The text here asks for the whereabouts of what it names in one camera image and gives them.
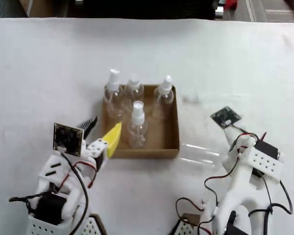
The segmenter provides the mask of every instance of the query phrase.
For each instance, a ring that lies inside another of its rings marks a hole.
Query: clear plastic bottle
[[[166,79],[155,89],[152,115],[157,119],[167,119],[171,113],[174,94],[172,91],[172,78]]]
[[[110,70],[110,77],[104,90],[104,101],[111,118],[121,119],[123,114],[123,88],[120,86],[120,72]]]
[[[133,103],[132,119],[128,124],[129,145],[131,148],[141,148],[145,145],[147,129],[144,103],[135,101]]]
[[[124,108],[128,113],[132,113],[135,101],[144,101],[144,86],[138,76],[133,74],[124,89]]]

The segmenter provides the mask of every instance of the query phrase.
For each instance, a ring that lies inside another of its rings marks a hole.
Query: yellow sponge
[[[103,140],[108,142],[107,158],[111,158],[111,156],[113,155],[114,151],[118,146],[121,136],[121,129],[122,123],[119,122],[103,137]]]

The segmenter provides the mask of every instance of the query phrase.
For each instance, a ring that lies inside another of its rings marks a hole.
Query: circuit board
[[[53,130],[53,149],[66,149],[67,154],[80,157],[84,130],[55,123]]]
[[[235,113],[229,106],[225,106],[223,109],[210,115],[210,117],[221,127],[222,129],[234,124],[242,118]]]

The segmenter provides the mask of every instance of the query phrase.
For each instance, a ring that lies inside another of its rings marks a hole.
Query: white spray nozzle
[[[159,93],[167,95],[172,89],[172,78],[170,75],[166,77],[165,80],[159,85]]]
[[[116,92],[119,89],[120,83],[120,71],[111,69],[107,89],[111,92]]]
[[[133,74],[128,81],[128,87],[132,90],[137,90],[140,86],[140,81],[138,80],[138,76],[136,74]]]
[[[135,125],[142,125],[145,122],[144,103],[141,101],[133,103],[132,122]]]

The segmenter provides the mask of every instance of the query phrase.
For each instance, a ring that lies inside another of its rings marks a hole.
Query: perforated white bracket
[[[94,218],[89,217],[81,235],[101,235],[98,225]]]
[[[174,235],[197,235],[197,227],[192,227],[191,225],[180,221]]]
[[[96,141],[92,142],[86,150],[89,151],[90,156],[97,158],[107,147],[108,142],[104,141],[103,139],[97,139]]]
[[[241,155],[243,163],[250,165],[251,167],[260,170],[266,175],[280,181],[281,171],[283,164],[276,159],[260,152],[256,148],[252,147],[248,156]]]
[[[26,235],[68,235],[71,230],[72,219],[53,225],[39,219],[35,219],[32,215],[28,215],[28,225]]]

